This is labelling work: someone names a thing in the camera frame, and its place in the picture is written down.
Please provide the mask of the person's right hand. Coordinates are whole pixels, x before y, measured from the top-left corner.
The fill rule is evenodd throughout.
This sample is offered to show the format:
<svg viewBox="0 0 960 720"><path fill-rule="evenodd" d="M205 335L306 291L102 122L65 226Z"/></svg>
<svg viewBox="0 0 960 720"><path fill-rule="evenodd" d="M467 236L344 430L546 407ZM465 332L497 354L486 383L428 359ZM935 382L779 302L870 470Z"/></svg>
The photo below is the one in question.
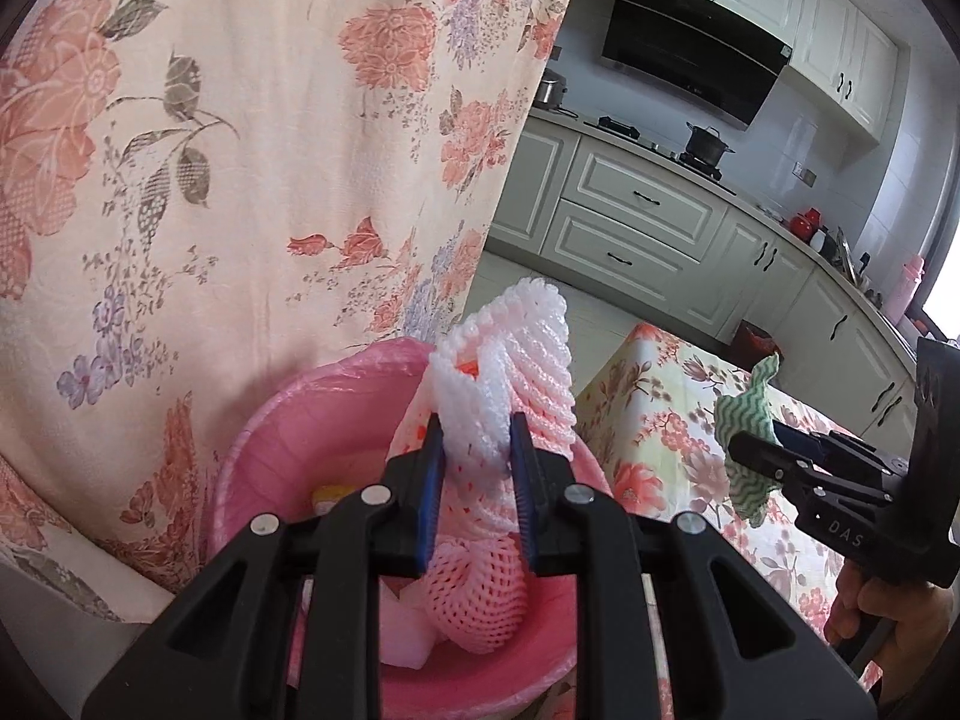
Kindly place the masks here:
<svg viewBox="0 0 960 720"><path fill-rule="evenodd" d="M844 562L836 589L823 629L828 644L853 639L867 616L895 622L874 661L882 670L880 702L901 699L946 642L955 617L955 596L926 582L892 585L882 578L867 578L851 561Z"/></svg>

